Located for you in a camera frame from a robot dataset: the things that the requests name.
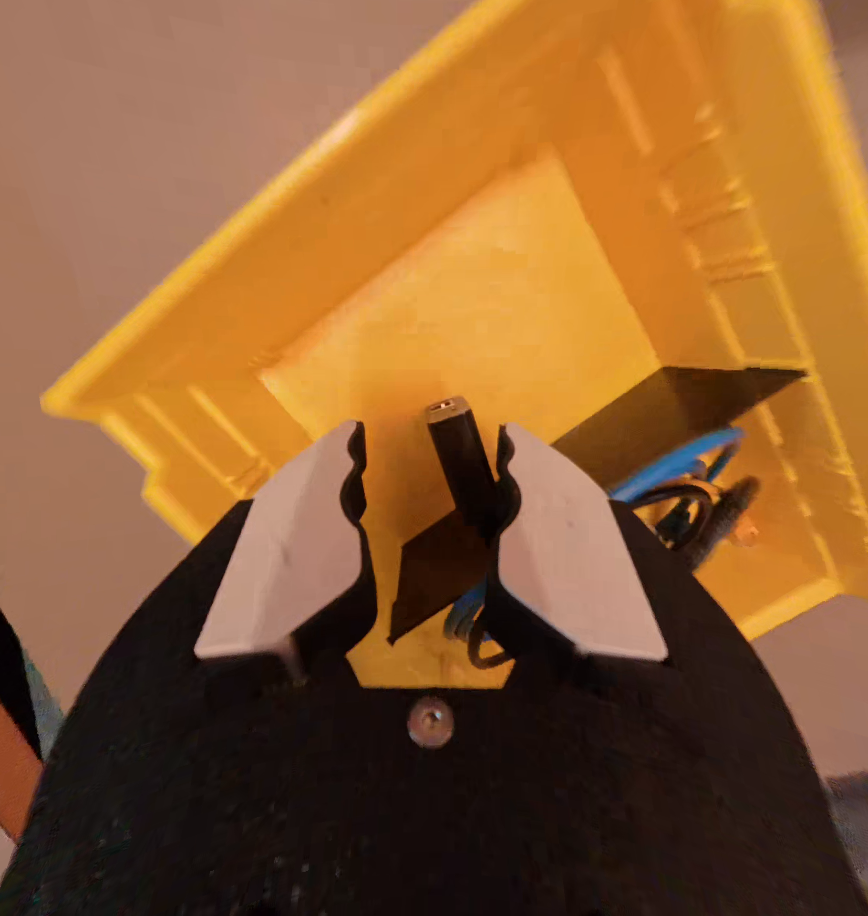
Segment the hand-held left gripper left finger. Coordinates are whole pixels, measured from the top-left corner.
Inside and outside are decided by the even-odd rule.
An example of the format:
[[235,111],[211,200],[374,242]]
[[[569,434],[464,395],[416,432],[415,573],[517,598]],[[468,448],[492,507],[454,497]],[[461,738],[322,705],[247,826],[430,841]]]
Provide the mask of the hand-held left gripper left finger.
[[195,644],[203,661],[346,656],[375,623],[363,423],[346,420],[257,491]]

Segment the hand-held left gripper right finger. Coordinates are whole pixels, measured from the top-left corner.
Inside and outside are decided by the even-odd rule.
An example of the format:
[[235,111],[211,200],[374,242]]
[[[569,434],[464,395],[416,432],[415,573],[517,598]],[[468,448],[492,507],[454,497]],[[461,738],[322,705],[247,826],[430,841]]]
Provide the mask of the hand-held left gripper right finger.
[[515,422],[501,429],[509,520],[497,539],[498,642],[540,626],[580,657],[664,661],[669,650],[605,491]]

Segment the yellow plastic bin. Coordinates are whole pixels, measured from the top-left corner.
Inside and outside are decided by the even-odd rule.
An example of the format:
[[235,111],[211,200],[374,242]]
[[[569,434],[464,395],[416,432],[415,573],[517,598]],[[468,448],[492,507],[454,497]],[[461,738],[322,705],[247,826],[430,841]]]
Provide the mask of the yellow plastic bin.
[[347,419],[382,621],[365,686],[498,686],[433,624],[387,643],[403,544],[451,504],[421,418],[491,457],[665,368],[802,371],[740,421],[751,547],[701,582],[747,637],[868,600],[868,177],[816,2],[482,2],[41,397],[199,542]]

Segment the grey desk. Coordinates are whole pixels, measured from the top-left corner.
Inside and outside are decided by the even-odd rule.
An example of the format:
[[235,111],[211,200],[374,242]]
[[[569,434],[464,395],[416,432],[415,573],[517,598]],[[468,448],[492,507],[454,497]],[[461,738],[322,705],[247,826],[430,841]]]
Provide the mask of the grey desk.
[[39,396],[470,2],[0,2],[0,605],[68,712],[186,552]]

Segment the black bin divider panel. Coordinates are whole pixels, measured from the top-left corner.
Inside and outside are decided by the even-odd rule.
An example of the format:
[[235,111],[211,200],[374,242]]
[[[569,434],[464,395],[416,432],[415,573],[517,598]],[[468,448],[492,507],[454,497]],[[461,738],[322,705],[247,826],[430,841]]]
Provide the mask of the black bin divider panel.
[[[647,467],[739,418],[792,383],[801,369],[664,367],[561,435],[551,446],[626,501]],[[402,547],[388,642],[427,622],[486,575],[486,542],[460,510],[443,514]]]

